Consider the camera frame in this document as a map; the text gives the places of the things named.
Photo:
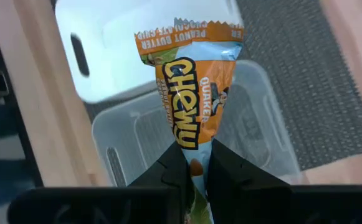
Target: white plastic object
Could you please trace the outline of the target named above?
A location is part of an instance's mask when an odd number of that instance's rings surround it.
[[[155,70],[141,62],[134,33],[172,26],[175,17],[242,21],[235,0],[58,0],[55,15],[75,88],[88,103],[156,88]],[[71,35],[81,41],[88,77],[80,72]]]
[[[174,142],[157,91],[102,111],[93,122],[96,148],[113,185],[123,187]],[[236,62],[233,84],[215,136],[238,155],[291,183],[300,168],[265,70]]]

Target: wooden surface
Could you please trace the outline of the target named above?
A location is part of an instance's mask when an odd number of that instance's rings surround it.
[[[322,0],[362,94],[362,0]],[[44,183],[107,185],[48,0],[0,0],[0,46]],[[362,155],[307,170],[305,184],[362,184]]]
[[[108,185],[50,2],[0,0],[0,47],[44,185]]]

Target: gray carpet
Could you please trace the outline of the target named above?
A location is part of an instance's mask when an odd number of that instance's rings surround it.
[[[269,74],[302,170],[362,153],[362,99],[314,0],[238,0],[240,58]],[[93,118],[119,102],[85,105]]]

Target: granola bar wrapper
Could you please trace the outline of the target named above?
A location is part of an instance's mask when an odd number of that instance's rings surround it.
[[[214,223],[206,187],[211,142],[226,105],[242,26],[175,20],[173,27],[135,34],[143,63],[156,68],[156,82],[166,116],[188,161],[194,200],[185,223]]]

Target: clear plastic container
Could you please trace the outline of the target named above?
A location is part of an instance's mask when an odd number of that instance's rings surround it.
[[[174,142],[157,91],[101,112],[92,134],[113,185],[126,186]],[[216,138],[290,182],[300,169],[265,70],[239,60]]]

